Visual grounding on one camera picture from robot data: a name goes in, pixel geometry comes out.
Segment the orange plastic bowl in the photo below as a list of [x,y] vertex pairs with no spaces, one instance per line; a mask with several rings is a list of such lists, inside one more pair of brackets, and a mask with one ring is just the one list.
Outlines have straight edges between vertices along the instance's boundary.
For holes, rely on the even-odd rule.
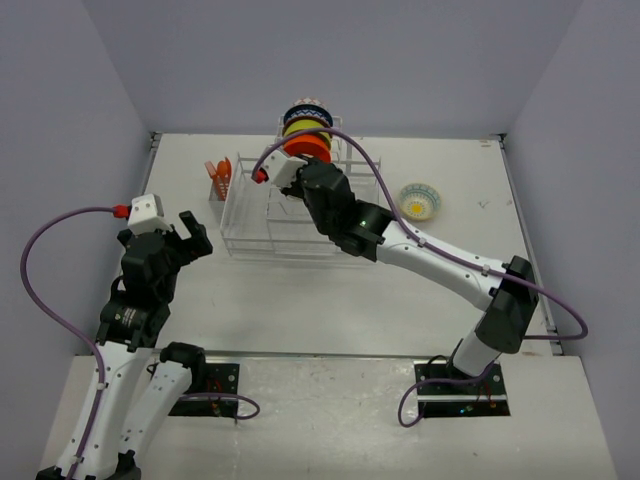
[[331,162],[330,147],[315,134],[303,134],[284,143],[283,150],[290,156],[306,155],[324,163]]

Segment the lime green plastic bowl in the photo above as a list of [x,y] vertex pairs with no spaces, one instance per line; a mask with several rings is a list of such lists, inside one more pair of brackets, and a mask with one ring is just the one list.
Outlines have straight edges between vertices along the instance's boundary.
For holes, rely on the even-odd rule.
[[[314,128],[326,128],[326,125],[315,118],[294,119],[284,127],[282,137],[286,138],[293,135],[294,133]],[[327,132],[317,132],[315,133],[315,136],[317,136],[318,138],[322,138],[325,143],[330,143],[332,140],[332,136]]]

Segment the yellow blue patterned bowl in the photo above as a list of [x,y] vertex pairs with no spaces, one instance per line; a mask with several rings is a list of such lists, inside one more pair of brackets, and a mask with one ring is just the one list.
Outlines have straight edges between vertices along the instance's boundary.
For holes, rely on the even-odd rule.
[[402,215],[413,221],[427,221],[440,211],[442,199],[439,192],[424,183],[405,185],[399,192],[398,205]]

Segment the dark blue patterned bowl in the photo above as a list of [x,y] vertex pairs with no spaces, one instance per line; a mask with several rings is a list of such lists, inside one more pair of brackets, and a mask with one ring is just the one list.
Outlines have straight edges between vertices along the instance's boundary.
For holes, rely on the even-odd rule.
[[323,118],[327,123],[333,122],[333,117],[329,113],[326,104],[313,97],[303,97],[295,100],[285,112],[283,118],[289,120],[298,116],[315,116]]

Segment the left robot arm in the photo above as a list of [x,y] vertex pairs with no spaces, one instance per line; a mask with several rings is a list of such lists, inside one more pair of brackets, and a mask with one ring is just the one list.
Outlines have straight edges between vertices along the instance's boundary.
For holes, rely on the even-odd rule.
[[183,239],[159,214],[144,226],[135,207],[113,213],[128,226],[117,236],[124,248],[121,273],[91,342],[93,376],[73,434],[40,479],[140,478],[143,457],[172,407],[207,383],[202,348],[173,342],[162,350],[143,394],[134,395],[169,318],[180,270],[213,252],[205,227],[192,212],[180,213],[189,233]]

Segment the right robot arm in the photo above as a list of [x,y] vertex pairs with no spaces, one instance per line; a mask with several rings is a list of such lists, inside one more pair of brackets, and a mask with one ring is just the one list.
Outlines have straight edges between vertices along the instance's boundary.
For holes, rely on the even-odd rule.
[[301,200],[320,234],[344,253],[413,272],[456,293],[480,310],[472,331],[455,347],[446,368],[448,385],[467,393],[502,354],[520,350],[539,297],[531,263],[475,257],[428,237],[379,205],[359,200],[333,164],[303,163],[279,184]]

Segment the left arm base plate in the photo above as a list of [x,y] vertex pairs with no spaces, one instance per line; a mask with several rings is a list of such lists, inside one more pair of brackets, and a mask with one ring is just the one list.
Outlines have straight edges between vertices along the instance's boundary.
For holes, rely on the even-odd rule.
[[231,418],[238,414],[239,401],[222,398],[218,393],[238,392],[239,363],[207,363],[203,383],[197,392],[209,393],[209,397],[178,400],[169,412],[170,417]]

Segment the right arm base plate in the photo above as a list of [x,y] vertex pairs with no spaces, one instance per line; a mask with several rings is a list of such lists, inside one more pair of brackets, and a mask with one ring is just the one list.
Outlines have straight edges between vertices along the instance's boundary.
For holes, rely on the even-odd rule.
[[500,364],[494,364],[479,383],[420,386],[417,405],[423,418],[506,417],[511,414]]

